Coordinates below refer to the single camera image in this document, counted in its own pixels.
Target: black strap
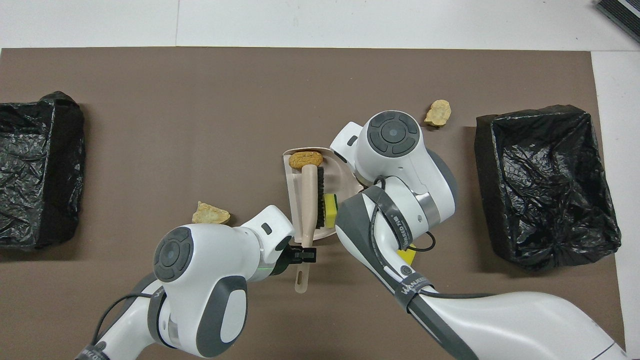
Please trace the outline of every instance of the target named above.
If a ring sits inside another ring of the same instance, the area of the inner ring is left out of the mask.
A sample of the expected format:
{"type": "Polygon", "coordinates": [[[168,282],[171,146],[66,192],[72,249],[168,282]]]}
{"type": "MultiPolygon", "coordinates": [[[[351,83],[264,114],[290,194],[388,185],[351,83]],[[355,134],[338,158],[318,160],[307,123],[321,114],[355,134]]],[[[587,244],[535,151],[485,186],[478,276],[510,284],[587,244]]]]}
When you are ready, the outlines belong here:
{"type": "Polygon", "coordinates": [[[394,297],[398,304],[408,313],[409,303],[426,286],[433,285],[429,279],[419,272],[414,272],[405,277],[394,289],[394,297]]]}
{"type": "Polygon", "coordinates": [[[387,193],[377,187],[372,186],[364,191],[364,193],[377,205],[382,211],[382,216],[385,218],[391,231],[393,231],[396,239],[398,240],[398,246],[401,250],[406,250],[411,242],[413,236],[409,224],[404,219],[402,212],[397,207],[395,202],[387,195],[387,193]]]}
{"type": "Polygon", "coordinates": [[[110,360],[109,357],[102,352],[102,348],[93,345],[87,345],[80,354],[76,356],[76,360],[110,360]]]}

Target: brown paper mat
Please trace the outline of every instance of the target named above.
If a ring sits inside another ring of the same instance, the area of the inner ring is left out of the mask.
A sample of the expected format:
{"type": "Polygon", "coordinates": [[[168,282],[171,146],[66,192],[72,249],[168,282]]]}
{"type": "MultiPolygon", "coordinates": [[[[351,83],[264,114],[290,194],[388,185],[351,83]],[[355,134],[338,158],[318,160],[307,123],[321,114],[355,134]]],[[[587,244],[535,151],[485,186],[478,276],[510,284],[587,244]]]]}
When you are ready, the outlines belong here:
{"type": "MultiPolygon", "coordinates": [[[[0,253],[2,359],[73,358],[198,200],[232,212],[235,225],[268,204],[289,214],[283,151],[327,147],[347,121],[381,110],[419,119],[436,99],[451,103],[450,123],[423,131],[457,177],[460,205],[433,230],[438,245],[417,256],[416,269],[442,292],[558,295],[623,343],[613,257],[529,275],[493,254],[473,153],[480,115],[572,104],[597,121],[589,53],[3,49],[0,102],[55,90],[87,118],[81,223],[62,246],[0,253]]],[[[335,236],[318,245],[306,294],[294,292],[292,268],[249,284],[246,328],[220,359],[449,358],[335,236]]],[[[140,359],[194,357],[153,345],[140,359]]]]}

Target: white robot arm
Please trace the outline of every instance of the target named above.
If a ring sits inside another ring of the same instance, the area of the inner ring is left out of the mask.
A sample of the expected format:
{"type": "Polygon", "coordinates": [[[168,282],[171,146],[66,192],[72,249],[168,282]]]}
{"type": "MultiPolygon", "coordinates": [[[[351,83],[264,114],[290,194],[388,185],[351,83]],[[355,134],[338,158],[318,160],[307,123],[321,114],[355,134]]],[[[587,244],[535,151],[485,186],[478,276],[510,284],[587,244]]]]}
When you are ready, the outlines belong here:
{"type": "Polygon", "coordinates": [[[450,217],[456,198],[451,172],[426,150],[409,114],[383,111],[364,127],[349,123],[331,149],[363,184],[372,185],[341,204],[340,241],[456,359],[627,359],[566,300],[533,292],[439,294],[397,255],[450,217]]]}
{"type": "Polygon", "coordinates": [[[268,206],[239,227],[189,224],[171,230],[154,273],[133,290],[120,315],[77,360],[134,360],[153,343],[199,357],[228,349],[244,328],[246,283],[315,262],[315,249],[290,246],[293,226],[268,206]]]}

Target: brush handle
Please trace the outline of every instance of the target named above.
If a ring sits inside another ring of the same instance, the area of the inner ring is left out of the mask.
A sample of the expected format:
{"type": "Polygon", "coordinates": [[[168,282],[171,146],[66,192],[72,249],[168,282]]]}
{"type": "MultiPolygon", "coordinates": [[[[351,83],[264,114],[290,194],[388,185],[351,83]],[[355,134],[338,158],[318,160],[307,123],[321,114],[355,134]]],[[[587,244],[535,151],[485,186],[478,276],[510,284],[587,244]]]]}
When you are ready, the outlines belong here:
{"type": "MultiPolygon", "coordinates": [[[[302,167],[301,176],[302,247],[311,247],[318,218],[318,167],[308,164],[302,167]]],[[[309,282],[309,264],[298,265],[296,292],[305,293],[309,282]]]]}

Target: plastic bag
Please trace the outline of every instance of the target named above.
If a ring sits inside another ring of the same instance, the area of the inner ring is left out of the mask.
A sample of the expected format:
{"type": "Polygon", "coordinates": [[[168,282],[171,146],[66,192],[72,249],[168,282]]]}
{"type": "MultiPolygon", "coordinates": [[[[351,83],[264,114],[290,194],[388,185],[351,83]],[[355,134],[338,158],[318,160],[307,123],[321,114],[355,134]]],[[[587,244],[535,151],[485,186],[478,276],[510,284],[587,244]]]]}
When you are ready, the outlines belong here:
{"type": "Polygon", "coordinates": [[[479,117],[475,150],[500,257],[541,270],[616,252],[621,234],[591,115],[556,105],[479,117]]]}
{"type": "Polygon", "coordinates": [[[0,247],[71,239],[84,177],[84,117],[62,92],[0,104],[0,247]]]}

